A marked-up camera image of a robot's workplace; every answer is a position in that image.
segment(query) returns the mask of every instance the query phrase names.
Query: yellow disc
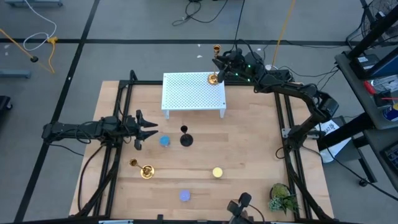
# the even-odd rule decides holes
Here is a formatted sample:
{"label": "yellow disc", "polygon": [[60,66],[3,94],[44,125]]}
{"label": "yellow disc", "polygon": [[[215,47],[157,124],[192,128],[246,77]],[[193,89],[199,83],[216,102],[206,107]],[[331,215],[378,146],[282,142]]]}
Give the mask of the yellow disc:
{"label": "yellow disc", "polygon": [[223,170],[219,167],[213,169],[213,176],[216,178],[220,178],[223,175]]}

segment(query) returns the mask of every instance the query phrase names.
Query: yellow cable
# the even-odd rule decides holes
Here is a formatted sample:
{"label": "yellow cable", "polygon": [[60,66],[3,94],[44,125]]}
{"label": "yellow cable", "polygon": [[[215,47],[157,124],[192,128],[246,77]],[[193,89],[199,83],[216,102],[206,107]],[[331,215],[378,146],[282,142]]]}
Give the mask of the yellow cable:
{"label": "yellow cable", "polygon": [[278,54],[278,48],[279,48],[280,40],[282,40],[282,37],[284,35],[285,29],[286,29],[286,25],[287,25],[287,21],[289,21],[289,17],[291,15],[292,11],[293,11],[293,7],[294,7],[295,2],[296,2],[296,0],[292,0],[292,4],[290,5],[289,13],[287,14],[286,20],[285,20],[284,25],[282,27],[282,32],[280,33],[280,36],[279,36],[279,39],[278,39],[278,43],[277,43],[276,48],[275,48],[274,58],[272,58],[271,69],[274,68],[276,55]]}
{"label": "yellow cable", "polygon": [[[11,42],[14,43],[14,44],[15,44],[22,52],[24,52],[29,58],[34,58],[33,55],[31,55],[29,52],[27,52],[25,49],[23,49],[23,48],[22,48],[13,38],[11,38],[3,29],[0,29],[0,32],[1,32],[2,34],[4,34],[9,40],[11,40]],[[50,65],[50,67],[51,67],[51,70],[48,69],[45,65],[43,65],[43,64],[40,63],[39,61],[37,61],[37,63],[38,63],[42,68],[46,69],[48,72],[51,72],[51,73],[55,73],[54,69],[53,69],[52,66],[51,66],[50,60],[51,60],[52,55],[53,55],[54,50],[55,50],[55,41],[58,40],[56,37],[53,37],[53,39],[55,39],[55,40],[54,40],[54,44],[53,44],[53,50],[52,50],[51,56],[50,56],[50,58],[49,58],[49,65]]]}
{"label": "yellow cable", "polygon": [[49,39],[47,40],[48,43],[51,43],[51,44],[52,44],[52,51],[51,51],[51,54],[50,54],[50,57],[49,57],[49,66],[50,66],[51,71],[52,71],[53,74],[55,73],[55,70],[54,70],[54,68],[52,67],[51,59],[52,59],[52,56],[54,55],[54,52],[55,52],[55,41],[57,41],[57,40],[58,40],[57,37],[51,37],[51,38],[49,38]]}
{"label": "yellow cable", "polygon": [[28,53],[25,49],[23,49],[13,38],[11,38],[10,36],[8,36],[8,34],[3,30],[0,29],[0,32],[2,32],[9,40],[12,41],[12,43],[14,43],[15,45],[17,45],[21,51],[23,51],[28,57],[33,58],[33,55],[31,55],[30,53]]}

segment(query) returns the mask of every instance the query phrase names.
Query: white cable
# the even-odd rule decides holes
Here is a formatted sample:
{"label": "white cable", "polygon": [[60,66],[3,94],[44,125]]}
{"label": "white cable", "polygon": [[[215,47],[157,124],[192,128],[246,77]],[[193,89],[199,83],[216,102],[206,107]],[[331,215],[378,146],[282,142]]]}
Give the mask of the white cable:
{"label": "white cable", "polygon": [[[37,13],[37,12],[32,8],[32,6],[30,6],[30,4],[29,4],[29,2],[27,2],[27,0],[24,0],[24,1],[25,1],[26,4],[29,6],[30,10],[32,10],[36,15],[38,15],[38,16],[40,16],[42,19],[44,19],[44,20],[46,20],[46,21],[51,22],[52,24],[54,24],[54,31],[52,32],[51,35],[49,35],[48,33],[45,33],[45,32],[38,32],[38,33],[36,33],[36,34],[33,34],[33,35],[29,36],[28,38],[26,38],[26,39],[24,40],[23,46],[24,46],[25,50],[27,50],[27,51],[32,51],[32,50],[36,50],[36,49],[38,49],[39,47],[41,47],[49,38],[51,38],[51,37],[54,35],[55,31],[57,30],[57,25],[56,25],[56,23],[54,23],[54,22],[51,21],[50,19],[47,19],[46,17],[44,17],[44,16],[40,15],[39,13]],[[28,49],[28,48],[25,46],[26,42],[27,42],[30,38],[33,38],[34,36],[37,36],[37,35],[40,35],[40,34],[44,34],[47,38],[46,38],[41,44],[39,44],[38,46],[34,47],[33,49]]]}
{"label": "white cable", "polygon": [[278,68],[277,68],[275,65],[266,65],[266,70],[267,70],[267,71],[271,71],[272,68],[278,70]]}

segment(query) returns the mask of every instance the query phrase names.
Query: blue disc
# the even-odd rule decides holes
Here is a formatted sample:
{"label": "blue disc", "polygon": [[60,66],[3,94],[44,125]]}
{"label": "blue disc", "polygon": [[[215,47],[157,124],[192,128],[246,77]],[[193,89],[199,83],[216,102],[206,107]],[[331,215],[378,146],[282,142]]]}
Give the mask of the blue disc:
{"label": "blue disc", "polygon": [[191,199],[191,193],[189,190],[181,190],[180,191],[180,200],[182,202],[187,202]]}
{"label": "blue disc", "polygon": [[168,146],[170,144],[170,138],[168,136],[162,136],[159,139],[159,143],[161,146]]}

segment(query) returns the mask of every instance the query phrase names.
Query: blue cup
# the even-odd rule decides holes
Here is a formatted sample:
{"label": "blue cup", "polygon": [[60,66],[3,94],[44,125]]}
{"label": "blue cup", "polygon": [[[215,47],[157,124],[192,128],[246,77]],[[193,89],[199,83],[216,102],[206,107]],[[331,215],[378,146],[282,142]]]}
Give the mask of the blue cup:
{"label": "blue cup", "polygon": [[168,147],[170,145],[170,138],[168,136],[162,136],[159,139],[159,143],[163,147]]}

